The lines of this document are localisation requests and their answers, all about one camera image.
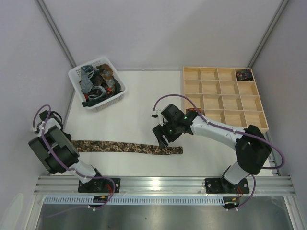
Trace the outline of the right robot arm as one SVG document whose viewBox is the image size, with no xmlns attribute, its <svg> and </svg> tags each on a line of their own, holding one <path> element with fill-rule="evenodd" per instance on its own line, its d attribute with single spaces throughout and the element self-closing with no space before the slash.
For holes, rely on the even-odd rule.
<svg viewBox="0 0 307 230">
<path fill-rule="evenodd" d="M 219 122 L 211 122 L 207 117 L 194 111 L 184 114 L 181 111 L 170 115 L 155 112 L 153 118 L 159 124 L 153 129 L 160 147 L 166 147 L 182 134 L 207 137 L 218 141 L 236 152 L 237 161 L 223 175 L 229 183 L 236 185 L 243 178 L 259 174 L 272 148 L 264 139 L 260 130 L 253 125 L 248 128 L 233 127 Z"/>
</svg>

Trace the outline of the brown floral tie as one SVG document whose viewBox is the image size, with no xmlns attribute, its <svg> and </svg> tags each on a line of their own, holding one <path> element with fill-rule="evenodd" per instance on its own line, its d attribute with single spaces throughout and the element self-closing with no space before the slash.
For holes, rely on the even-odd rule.
<svg viewBox="0 0 307 230">
<path fill-rule="evenodd" d="M 159 147 L 148 144 L 92 140 L 72 140 L 71 143 L 79 152 L 124 152 L 147 155 L 183 154 L 182 147 Z"/>
</svg>

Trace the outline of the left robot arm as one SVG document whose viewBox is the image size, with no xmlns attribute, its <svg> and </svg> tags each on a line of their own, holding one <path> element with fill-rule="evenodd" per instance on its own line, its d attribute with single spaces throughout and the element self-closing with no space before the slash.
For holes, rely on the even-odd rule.
<svg viewBox="0 0 307 230">
<path fill-rule="evenodd" d="M 96 168 L 79 159 L 80 154 L 71 143 L 71 135 L 63 131 L 62 118 L 57 112 L 38 111 L 37 117 L 41 121 L 33 123 L 36 137 L 28 145 L 49 173 L 69 173 L 82 184 L 101 176 Z"/>
</svg>

